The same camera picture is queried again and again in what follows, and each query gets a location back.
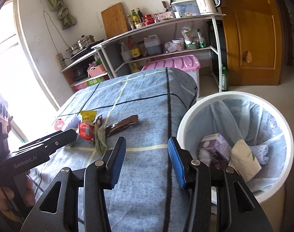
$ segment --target human hand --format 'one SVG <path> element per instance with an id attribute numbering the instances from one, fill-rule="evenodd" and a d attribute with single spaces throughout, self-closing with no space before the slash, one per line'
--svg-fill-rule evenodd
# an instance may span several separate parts
<path id="1" fill-rule="evenodd" d="M 33 186 L 33 183 L 32 183 L 32 180 L 31 178 L 28 176 L 30 174 L 30 170 L 28 170 L 26 172 L 26 187 L 27 187 L 27 190 L 26 190 L 26 194 L 24 196 L 24 199 L 25 199 L 25 202 L 26 202 L 26 205 L 27 206 L 34 206 L 35 204 L 35 193 L 34 193 L 34 190 L 32 188 Z M 4 192 L 6 193 L 8 199 L 13 199 L 15 194 L 14 192 L 9 189 L 8 187 L 3 187 L 4 189 Z M 0 210 L 1 211 L 9 211 L 10 208 L 8 206 L 8 203 L 7 203 L 7 199 L 0 187 Z"/>

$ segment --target blue bedsheet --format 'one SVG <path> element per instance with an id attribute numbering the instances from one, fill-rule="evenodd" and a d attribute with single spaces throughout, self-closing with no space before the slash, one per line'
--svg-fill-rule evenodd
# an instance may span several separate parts
<path id="1" fill-rule="evenodd" d="M 119 136 L 127 150 L 118 184 L 106 190 L 106 206 L 112 231 L 183 230 L 188 193 L 175 178 L 167 152 L 170 136 L 196 102 L 197 86 L 185 72 L 174 68 L 143 71 L 115 78 L 75 93 L 58 111 L 67 127 L 80 110 L 97 110 L 113 124 L 137 114 L 140 122 L 107 138 L 108 148 Z M 54 132 L 54 123 L 50 132 Z M 99 159 L 95 148 L 78 137 L 75 147 L 57 150 L 49 162 L 32 170 L 36 199 L 63 167 L 84 168 Z M 79 230 L 84 231 L 83 189 L 79 191 Z"/>

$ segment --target white kettle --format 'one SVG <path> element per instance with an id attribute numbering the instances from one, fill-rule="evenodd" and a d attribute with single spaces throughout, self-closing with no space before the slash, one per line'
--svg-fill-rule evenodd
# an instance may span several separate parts
<path id="1" fill-rule="evenodd" d="M 215 0 L 196 0 L 201 15 L 217 14 L 217 7 L 221 5 L 221 0 L 218 0 L 217 4 Z"/>

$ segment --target white floor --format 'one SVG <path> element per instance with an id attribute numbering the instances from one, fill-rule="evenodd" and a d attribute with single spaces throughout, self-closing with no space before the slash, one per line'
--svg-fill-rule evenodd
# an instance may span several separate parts
<path id="1" fill-rule="evenodd" d="M 218 86 L 212 76 L 203 75 L 199 78 L 199 96 L 208 96 L 219 92 Z M 287 120 L 294 139 L 294 68 L 282 67 L 281 83 L 278 86 L 233 86 L 229 90 L 248 92 L 273 104 Z M 284 186 L 270 199 L 262 203 L 262 207 L 269 218 L 274 231 L 278 232 L 282 224 L 284 207 Z"/>

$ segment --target window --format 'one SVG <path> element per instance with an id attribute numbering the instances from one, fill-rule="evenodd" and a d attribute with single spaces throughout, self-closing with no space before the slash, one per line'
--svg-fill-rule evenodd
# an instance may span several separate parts
<path id="1" fill-rule="evenodd" d="M 0 93 L 13 116 L 8 138 L 11 151 L 23 142 L 45 136 L 56 115 L 49 92 L 40 86 L 21 44 L 15 5 L 16 0 L 9 0 L 0 10 Z"/>

